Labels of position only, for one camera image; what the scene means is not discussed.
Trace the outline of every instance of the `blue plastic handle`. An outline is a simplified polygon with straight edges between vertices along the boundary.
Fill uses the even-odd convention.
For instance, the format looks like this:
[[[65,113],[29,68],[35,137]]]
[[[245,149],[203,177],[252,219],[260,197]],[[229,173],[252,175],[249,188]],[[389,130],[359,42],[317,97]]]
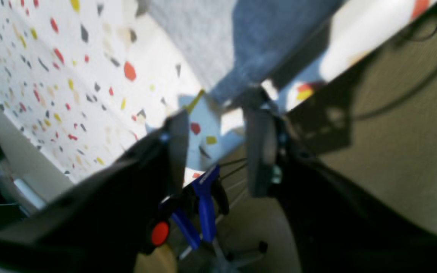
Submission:
[[[200,246],[200,235],[191,221],[187,218],[187,215],[181,209],[177,209],[172,213],[171,218],[175,221],[178,228],[180,228],[183,235],[191,245],[191,248],[194,250],[198,249]]]
[[[196,195],[200,198],[198,202],[198,212],[200,214],[203,240],[206,242],[212,242],[217,233],[215,226],[215,208],[210,187],[218,178],[219,174],[220,168],[216,165],[192,182],[193,190],[195,190]]]

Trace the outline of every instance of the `red button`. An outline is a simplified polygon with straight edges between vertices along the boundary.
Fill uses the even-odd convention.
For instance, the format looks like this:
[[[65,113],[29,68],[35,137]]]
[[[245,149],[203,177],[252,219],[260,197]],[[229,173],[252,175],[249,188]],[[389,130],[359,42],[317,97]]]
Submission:
[[[151,233],[151,242],[155,246],[160,246],[165,243],[166,238],[168,238],[168,233],[170,232],[170,227],[166,222],[159,222],[154,226],[153,232]]]

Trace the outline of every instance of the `gray fabric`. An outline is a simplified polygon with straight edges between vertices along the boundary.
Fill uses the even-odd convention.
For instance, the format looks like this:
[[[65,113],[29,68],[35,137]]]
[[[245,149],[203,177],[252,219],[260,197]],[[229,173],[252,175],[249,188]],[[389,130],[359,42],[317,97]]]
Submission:
[[[151,16],[223,104],[260,84],[343,0],[152,0]]]

